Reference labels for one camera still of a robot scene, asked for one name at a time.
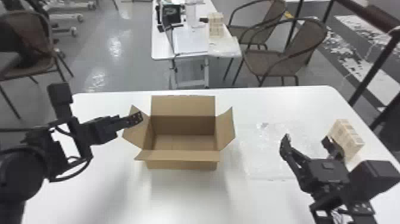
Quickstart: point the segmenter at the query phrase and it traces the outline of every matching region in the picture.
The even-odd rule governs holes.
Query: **chair backrest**
[[[285,0],[273,0],[272,3],[271,3],[270,9],[267,11],[264,19],[262,20],[263,22],[267,22],[268,21],[268,23],[265,23],[265,25],[261,26],[258,30],[261,30],[266,25],[278,22],[282,18],[282,15],[285,13],[285,11],[286,11],[286,2],[285,2]],[[265,42],[271,36],[271,34],[274,31],[274,29],[275,29],[275,26],[271,27],[269,29],[263,30],[257,36],[258,37],[262,37],[264,39],[264,42]]]
[[[0,15],[0,21],[8,23],[27,46],[41,53],[52,52],[51,27],[43,15],[34,11],[11,11]]]
[[[300,54],[283,62],[290,67],[290,70],[293,72],[297,72],[304,66],[311,54],[319,44],[325,40],[327,35],[326,26],[318,20],[308,18],[303,21],[304,24],[300,27],[284,52],[285,56],[290,57],[291,55],[306,51],[304,54]]]

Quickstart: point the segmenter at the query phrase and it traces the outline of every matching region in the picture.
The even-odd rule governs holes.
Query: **white table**
[[[185,1],[183,0],[173,0],[174,4],[182,4]],[[170,79],[173,89],[185,87],[185,86],[198,86],[204,85],[206,88],[209,86],[208,77],[209,77],[209,68],[208,68],[208,57],[209,54],[207,52],[196,53],[196,54],[183,54],[175,57],[171,45],[167,39],[167,35],[164,32],[160,33],[158,31],[158,23],[157,23],[157,12],[155,10],[155,6],[157,5],[156,0],[153,0],[152,6],[152,33],[151,33],[151,57],[154,60],[170,60],[171,67],[170,67]],[[209,13],[217,12],[215,6],[211,2],[211,0],[204,0],[204,4],[196,5],[196,16],[200,17],[207,17]],[[183,21],[182,24],[187,26],[187,22]],[[232,37],[224,25],[224,35],[226,37]],[[193,57],[203,57],[204,58],[204,80],[193,80],[189,82],[182,82],[178,83],[176,78],[176,59],[182,58],[193,58]]]
[[[149,113],[151,95],[172,94],[215,95],[216,113],[232,106],[236,128],[297,119],[312,125],[313,139],[322,139],[336,119],[349,119],[365,141],[349,168],[373,159],[389,160],[400,170],[368,126],[328,86],[77,94],[72,108],[85,122],[99,116],[125,116],[131,104]],[[73,143],[60,139],[70,153]],[[133,159],[140,149],[119,137],[93,147],[95,158],[81,175],[61,183],[45,183],[28,201],[23,223],[314,223],[308,210],[312,199],[300,191],[295,180],[248,179],[240,164],[230,159],[233,145],[223,150],[215,172],[149,171]],[[397,185],[372,200],[380,224],[398,222],[394,219],[400,211],[396,206],[399,197]]]

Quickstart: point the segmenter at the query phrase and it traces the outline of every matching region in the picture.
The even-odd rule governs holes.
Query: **cardboard box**
[[[131,107],[130,114],[140,111]],[[235,138],[232,108],[215,116],[212,96],[153,96],[151,115],[124,130],[142,149],[135,160],[149,169],[215,170],[220,151]]]

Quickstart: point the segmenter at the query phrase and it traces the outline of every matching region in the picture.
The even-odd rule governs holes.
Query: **stacked wooden blocks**
[[[345,161],[349,161],[365,145],[347,119],[338,119],[328,136],[333,138],[344,150]]]
[[[208,24],[211,38],[224,37],[224,15],[222,13],[209,13]]]

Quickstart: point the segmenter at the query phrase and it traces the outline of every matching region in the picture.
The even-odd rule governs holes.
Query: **wheel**
[[[83,15],[78,15],[76,18],[78,19],[79,23],[83,23]]]
[[[71,27],[71,35],[75,38],[76,36],[78,36],[78,29],[76,27]]]
[[[87,7],[89,10],[96,10],[96,4],[92,1],[87,3]]]

